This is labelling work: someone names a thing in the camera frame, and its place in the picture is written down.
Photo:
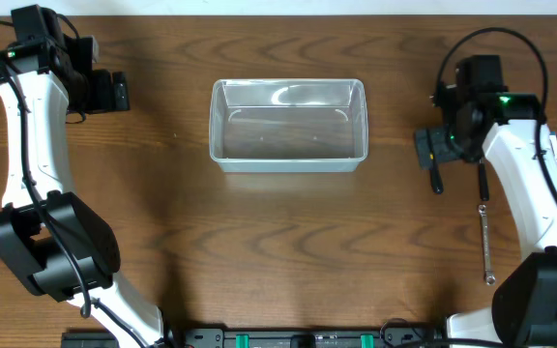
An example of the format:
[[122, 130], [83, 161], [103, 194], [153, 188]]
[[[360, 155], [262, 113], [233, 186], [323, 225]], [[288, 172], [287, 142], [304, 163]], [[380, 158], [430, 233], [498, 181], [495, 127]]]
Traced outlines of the black yellow screwdriver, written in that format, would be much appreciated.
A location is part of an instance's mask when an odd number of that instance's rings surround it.
[[441, 178], [441, 175], [440, 175], [440, 172], [439, 172], [437, 159], [436, 159], [436, 155], [435, 155], [435, 149], [434, 149], [434, 146], [433, 146], [430, 130], [426, 131], [426, 136], [427, 136], [427, 144], [428, 144], [428, 147], [429, 147], [429, 157], [430, 157], [430, 161], [431, 161], [431, 167], [429, 169], [429, 178], [430, 178], [431, 188], [432, 188], [434, 193], [442, 194], [443, 191], [444, 191], [444, 186], [443, 186], [442, 178]]

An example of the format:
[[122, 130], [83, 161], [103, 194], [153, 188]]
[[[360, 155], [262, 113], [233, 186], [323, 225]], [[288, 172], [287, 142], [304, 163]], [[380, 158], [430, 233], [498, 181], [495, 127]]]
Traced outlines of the clear plastic storage box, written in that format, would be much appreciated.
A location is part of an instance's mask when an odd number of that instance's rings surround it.
[[355, 78], [219, 79], [209, 154], [225, 173], [353, 172], [368, 154], [365, 86]]

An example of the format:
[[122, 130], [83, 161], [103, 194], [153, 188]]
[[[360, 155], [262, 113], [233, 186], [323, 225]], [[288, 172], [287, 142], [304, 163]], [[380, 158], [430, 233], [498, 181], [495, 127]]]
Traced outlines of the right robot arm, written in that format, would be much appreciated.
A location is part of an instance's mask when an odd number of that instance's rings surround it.
[[489, 162], [506, 195], [522, 260], [490, 306], [447, 319], [447, 342], [557, 347], [557, 161], [542, 103], [509, 92], [496, 55], [460, 61], [455, 76], [433, 96], [442, 126], [415, 133], [419, 165], [440, 193], [439, 164]]

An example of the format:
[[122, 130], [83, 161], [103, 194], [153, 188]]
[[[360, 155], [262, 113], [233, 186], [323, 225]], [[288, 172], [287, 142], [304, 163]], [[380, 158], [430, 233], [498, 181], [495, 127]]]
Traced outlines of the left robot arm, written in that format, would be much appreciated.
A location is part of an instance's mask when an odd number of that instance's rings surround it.
[[172, 347], [161, 309], [121, 274], [111, 227], [75, 192], [70, 114], [126, 111], [122, 72], [96, 68], [95, 38], [65, 34], [67, 18], [38, 5], [14, 9], [15, 40], [0, 50], [8, 177], [0, 209], [0, 259], [35, 296], [76, 306], [118, 347]]

